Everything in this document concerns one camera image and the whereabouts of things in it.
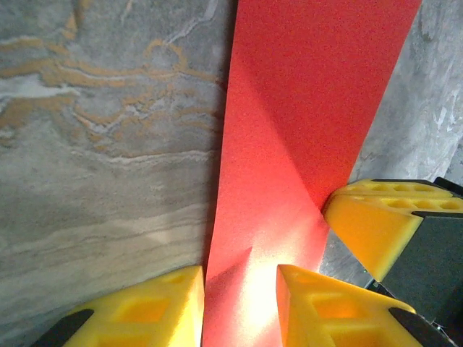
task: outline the gray stone surface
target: gray stone surface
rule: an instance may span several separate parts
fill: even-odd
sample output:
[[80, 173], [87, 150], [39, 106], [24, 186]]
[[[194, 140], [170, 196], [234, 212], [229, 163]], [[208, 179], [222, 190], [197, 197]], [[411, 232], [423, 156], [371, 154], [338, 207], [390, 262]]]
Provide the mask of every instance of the gray stone surface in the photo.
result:
[[[461, 6], [424, 1], [352, 179], [446, 172], [462, 135]], [[0, 0], [1, 346], [201, 261], [235, 9]]]

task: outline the red paper strip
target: red paper strip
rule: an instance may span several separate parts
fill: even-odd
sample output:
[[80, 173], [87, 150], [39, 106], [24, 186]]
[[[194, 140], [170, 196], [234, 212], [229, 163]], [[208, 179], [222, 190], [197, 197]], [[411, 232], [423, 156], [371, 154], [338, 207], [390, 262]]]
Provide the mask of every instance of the red paper strip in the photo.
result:
[[241, 0], [203, 347], [280, 346], [276, 265], [316, 269], [418, 0]]

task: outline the yellow plastic block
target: yellow plastic block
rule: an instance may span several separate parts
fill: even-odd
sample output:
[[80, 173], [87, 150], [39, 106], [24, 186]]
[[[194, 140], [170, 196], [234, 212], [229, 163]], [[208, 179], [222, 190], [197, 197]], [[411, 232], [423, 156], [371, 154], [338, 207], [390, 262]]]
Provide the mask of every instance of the yellow plastic block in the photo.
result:
[[463, 200], [426, 184], [364, 180], [335, 191], [323, 214], [365, 269], [382, 281], [422, 222], [414, 211], [463, 213]]
[[276, 295], [284, 347], [421, 347], [388, 312], [414, 309], [293, 265], [279, 265]]
[[185, 267], [76, 307], [94, 310], [64, 347], [199, 347], [201, 266]]
[[416, 197], [416, 198], [448, 198], [452, 193], [445, 189], [428, 184], [403, 181], [372, 181], [363, 179], [348, 186], [337, 189], [332, 196], [338, 194], [353, 195], [386, 195], [389, 197]]

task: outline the marble texture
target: marble texture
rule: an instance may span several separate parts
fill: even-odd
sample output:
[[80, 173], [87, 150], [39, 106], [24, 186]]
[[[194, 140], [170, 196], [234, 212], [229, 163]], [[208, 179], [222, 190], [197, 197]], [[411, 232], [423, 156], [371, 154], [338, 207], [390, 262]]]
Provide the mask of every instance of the marble texture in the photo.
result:
[[[236, 3], [0, 0], [1, 346], [201, 262]], [[352, 179], [446, 172], [462, 137], [462, 6], [424, 0]], [[365, 279], [332, 235], [328, 254]]]

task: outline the red paper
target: red paper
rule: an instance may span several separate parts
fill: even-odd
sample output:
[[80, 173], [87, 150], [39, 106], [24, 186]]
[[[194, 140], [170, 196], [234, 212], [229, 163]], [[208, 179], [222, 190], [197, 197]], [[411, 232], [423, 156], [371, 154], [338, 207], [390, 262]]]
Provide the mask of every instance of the red paper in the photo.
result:
[[418, 0], [241, 0], [203, 347], [281, 345], [276, 265], [320, 264]]

